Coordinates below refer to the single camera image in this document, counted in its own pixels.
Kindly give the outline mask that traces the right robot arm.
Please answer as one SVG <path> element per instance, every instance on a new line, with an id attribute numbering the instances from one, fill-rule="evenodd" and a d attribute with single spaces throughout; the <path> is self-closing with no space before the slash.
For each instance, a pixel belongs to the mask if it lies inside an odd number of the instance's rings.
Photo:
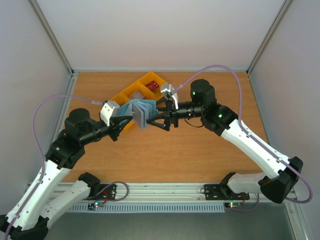
<path id="1" fill-rule="evenodd" d="M 286 199 L 299 180 L 300 158 L 289 158 L 259 138 L 233 110 L 217 102 L 215 88 L 205 79 L 191 83 L 191 101 L 179 102 L 169 83 L 161 86 L 160 92 L 163 97 L 159 102 L 165 107 L 159 108 L 161 113 L 150 117 L 148 124 L 169 131 L 171 125 L 178 127 L 180 119 L 200 118 L 206 129 L 238 147 L 262 170 L 256 174 L 228 173 L 219 184 L 225 199 L 240 193 L 263 194 L 277 204 Z"/>

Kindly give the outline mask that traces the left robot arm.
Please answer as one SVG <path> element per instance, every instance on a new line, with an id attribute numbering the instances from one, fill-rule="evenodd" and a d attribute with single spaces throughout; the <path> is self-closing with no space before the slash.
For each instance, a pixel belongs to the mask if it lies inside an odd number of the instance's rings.
<path id="1" fill-rule="evenodd" d="M 95 121 L 85 108 L 76 108 L 64 121 L 64 129 L 50 145 L 44 164 L 21 200 L 0 217 L 0 230 L 6 240 L 43 240 L 49 228 L 72 205 L 81 200 L 96 199 L 105 191 L 101 181 L 85 172 L 53 201 L 49 201 L 56 186 L 85 154 L 85 145 L 109 136 L 117 141 L 131 116 L 114 116 L 108 109 L 107 121 Z"/>

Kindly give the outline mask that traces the blue leather card holder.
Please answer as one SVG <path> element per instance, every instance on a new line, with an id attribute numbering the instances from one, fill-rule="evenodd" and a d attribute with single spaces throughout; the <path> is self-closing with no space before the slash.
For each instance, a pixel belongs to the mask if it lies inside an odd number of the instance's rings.
<path id="1" fill-rule="evenodd" d="M 150 99 L 133 99 L 122 104 L 116 114 L 117 117 L 132 116 L 141 130 L 148 128 L 147 120 L 158 113 L 157 101 Z"/>

